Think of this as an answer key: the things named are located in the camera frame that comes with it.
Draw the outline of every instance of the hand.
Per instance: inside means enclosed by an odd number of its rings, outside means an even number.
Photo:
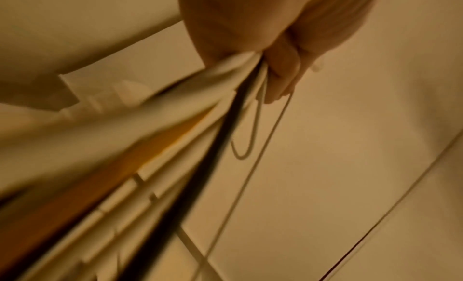
[[[266,103],[294,91],[313,62],[351,37],[375,0],[179,0],[206,66],[243,51],[263,51]]]

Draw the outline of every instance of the orange strip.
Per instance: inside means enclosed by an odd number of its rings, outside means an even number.
[[[0,276],[125,182],[198,124],[203,112],[153,138],[139,142],[110,164],[98,168],[63,194],[0,231]]]

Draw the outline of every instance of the black cord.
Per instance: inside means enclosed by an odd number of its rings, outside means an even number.
[[[156,228],[150,233],[125,270],[117,278],[118,281],[142,280],[149,269],[156,263],[172,235],[201,194],[222,156],[238,123],[244,102],[258,75],[260,65],[261,63],[258,63],[238,87],[236,96],[211,147],[171,208],[167,210]]]

